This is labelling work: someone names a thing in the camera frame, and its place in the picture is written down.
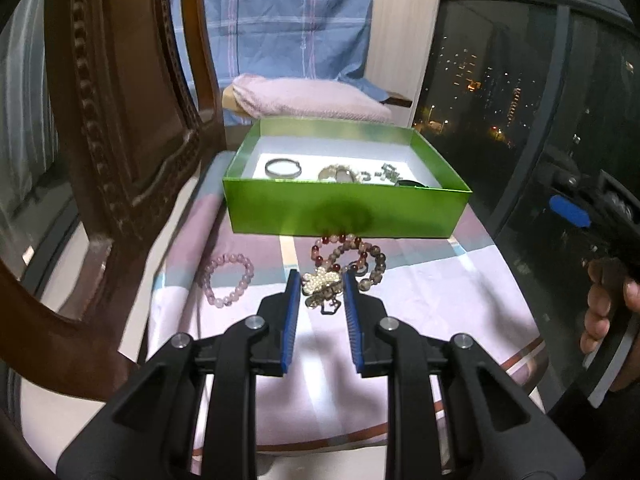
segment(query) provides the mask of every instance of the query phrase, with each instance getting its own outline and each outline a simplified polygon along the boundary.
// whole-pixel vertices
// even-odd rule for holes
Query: window
[[[640,42],[574,14],[558,110],[538,164],[565,158],[582,173],[605,170],[640,196]],[[590,282],[583,264],[602,244],[548,210],[530,179],[496,243],[538,323],[564,386],[580,371],[577,341]]]
[[[0,259],[21,279],[72,199],[47,92],[44,0],[0,30]]]
[[[441,6],[414,127],[469,184],[470,204],[482,222],[500,200],[529,137],[555,19],[553,8],[517,2]]]

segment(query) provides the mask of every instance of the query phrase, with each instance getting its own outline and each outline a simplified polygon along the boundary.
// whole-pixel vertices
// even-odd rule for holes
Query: chair backrest
[[[0,358],[64,394],[107,399],[135,368],[118,345],[178,192],[224,149],[202,0],[182,0],[199,110],[169,0],[45,0],[47,84],[89,250],[59,313],[0,264]]]

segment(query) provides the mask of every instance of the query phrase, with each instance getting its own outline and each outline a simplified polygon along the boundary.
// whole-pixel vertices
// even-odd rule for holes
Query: metal screw
[[[264,318],[262,316],[249,316],[244,320],[244,324],[251,330],[258,330],[264,326]]]
[[[400,326],[400,322],[395,317],[383,317],[380,320],[380,328],[382,330],[395,330]]]
[[[174,348],[184,348],[191,341],[191,336],[184,332],[178,332],[171,338],[171,346]]]
[[[469,334],[456,334],[453,336],[453,342],[457,347],[467,349],[473,346],[474,339]]]

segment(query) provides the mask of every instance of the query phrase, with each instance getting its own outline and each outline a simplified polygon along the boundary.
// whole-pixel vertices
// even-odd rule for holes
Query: blue bedsheet
[[[364,79],[373,0],[205,0],[220,89],[241,73],[336,79],[382,101]],[[180,0],[172,0],[175,36],[191,93]],[[225,123],[237,123],[225,112]]]

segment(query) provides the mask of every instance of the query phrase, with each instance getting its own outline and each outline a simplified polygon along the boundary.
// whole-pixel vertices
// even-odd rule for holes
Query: striped fabric
[[[243,73],[267,78],[335,79],[376,101],[385,91],[364,79],[373,0],[204,0],[221,89]],[[180,0],[172,0],[175,37],[194,93]],[[237,123],[225,111],[225,123]]]
[[[312,238],[232,231],[222,191],[222,176],[232,155],[219,154],[204,174],[156,275],[149,355],[178,330],[195,338],[224,332],[254,314],[264,296],[283,291],[289,270],[314,268]],[[510,270],[470,208],[449,240],[371,241],[385,252],[387,270],[370,293],[383,300],[391,316],[440,339],[468,332],[517,382],[528,389],[535,386],[546,368],[544,342]],[[255,278],[240,301],[217,309],[207,303],[194,277],[201,260],[223,253],[248,256]],[[224,266],[213,274],[217,297],[237,285],[236,267]],[[208,392],[210,382],[196,429],[196,456],[204,435]],[[441,409],[437,394],[435,400]],[[356,375],[344,309],[335,316],[322,316],[301,303],[289,373],[283,379],[257,378],[258,448],[265,452],[341,449],[382,442],[385,433],[386,379]]]

